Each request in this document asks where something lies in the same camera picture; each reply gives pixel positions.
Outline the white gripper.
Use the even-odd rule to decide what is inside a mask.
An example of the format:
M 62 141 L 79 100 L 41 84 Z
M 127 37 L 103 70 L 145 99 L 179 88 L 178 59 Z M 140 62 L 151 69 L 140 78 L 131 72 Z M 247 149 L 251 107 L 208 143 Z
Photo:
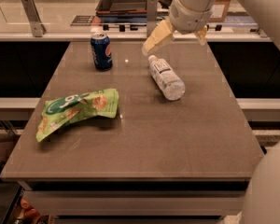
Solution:
M 207 0 L 203 8 L 194 8 L 183 0 L 172 0 L 169 6 L 169 20 L 161 21 L 147 38 L 142 47 L 142 53 L 148 56 L 174 40 L 173 33 L 195 33 L 198 42 L 206 43 L 207 22 L 213 13 L 213 2 Z

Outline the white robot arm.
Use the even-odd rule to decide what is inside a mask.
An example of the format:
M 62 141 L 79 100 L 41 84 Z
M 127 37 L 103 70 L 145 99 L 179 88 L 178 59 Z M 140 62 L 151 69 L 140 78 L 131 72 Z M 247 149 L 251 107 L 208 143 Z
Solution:
M 237 0 L 280 50 L 280 0 Z M 172 0 L 169 18 L 143 45 L 144 54 L 167 43 L 172 33 L 200 32 L 215 0 Z M 239 224 L 280 224 L 280 142 L 260 160 L 246 190 Z

